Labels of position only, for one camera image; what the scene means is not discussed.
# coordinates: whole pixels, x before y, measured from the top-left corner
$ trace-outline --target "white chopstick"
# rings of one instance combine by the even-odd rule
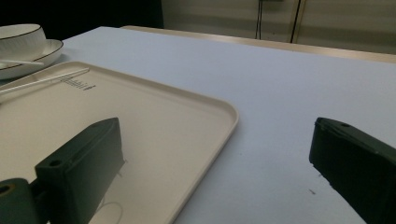
[[[38,65],[38,66],[44,65],[43,63],[13,61],[13,60],[1,60],[1,59],[0,59],[0,63],[20,63],[20,64],[29,64],[29,65]]]
[[[59,80],[59,79],[61,79],[63,77],[70,77],[70,76],[73,76],[73,75],[81,75],[81,74],[87,73],[88,71],[90,71],[90,68],[83,68],[83,69],[80,69],[80,70],[77,70],[77,71],[74,71],[74,72],[70,72],[70,73],[66,73],[66,74],[63,74],[63,75],[60,75],[60,76],[57,76],[57,77],[49,77],[49,78],[46,78],[46,79],[38,80],[36,82],[31,82],[31,83],[28,83],[28,84],[24,84],[24,85],[20,85],[20,86],[17,86],[17,87],[13,87],[13,88],[9,88],[9,89],[0,91],[0,95],[7,94],[7,93],[12,92],[12,91],[22,90],[22,89],[25,89],[25,88],[28,88],[28,87],[32,87],[32,86],[35,86],[35,85],[38,85],[38,84],[41,84],[41,83],[49,82],[49,81],[52,81],[52,80]]]

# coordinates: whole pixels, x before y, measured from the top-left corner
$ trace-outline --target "cable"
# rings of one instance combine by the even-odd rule
[[[290,43],[293,43],[294,32],[296,31],[296,26],[297,26],[298,14],[299,14],[299,12],[300,12],[300,4],[301,4],[301,0],[298,1],[297,10],[296,10],[296,15],[295,15],[295,17],[294,17],[293,30],[291,31]]]
[[[103,207],[107,206],[107,205],[111,205],[114,204],[116,205],[119,209],[120,209],[120,215],[119,215],[119,219],[117,220],[116,224],[120,224],[122,216],[123,216],[123,208],[122,205],[120,203],[116,203],[116,202],[110,202],[110,203],[106,203],[105,202],[105,197],[103,197],[100,205],[98,206],[98,208],[95,211],[95,214],[98,213]]]
[[[259,31],[259,18],[260,18],[260,8],[262,5],[262,0],[259,0],[259,12],[257,13],[257,20],[256,20],[256,36],[255,39],[257,39],[257,33]]]
[[[257,33],[259,33],[259,39],[262,39],[262,1],[263,0],[259,0],[259,11],[257,12],[255,39],[257,39]]]
[[[261,2],[260,5],[260,39],[262,39],[262,0],[259,0]]]

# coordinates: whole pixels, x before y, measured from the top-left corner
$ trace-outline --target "bowl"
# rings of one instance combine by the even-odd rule
[[[38,24],[16,24],[0,27],[0,59],[31,61],[46,47],[46,36]]]
[[[64,42],[61,40],[47,39],[46,47],[42,54],[32,62],[43,63],[43,66],[32,66],[29,64],[7,64],[6,67],[0,66],[0,86],[1,80],[10,78],[24,77],[44,69],[53,64],[62,54]]]

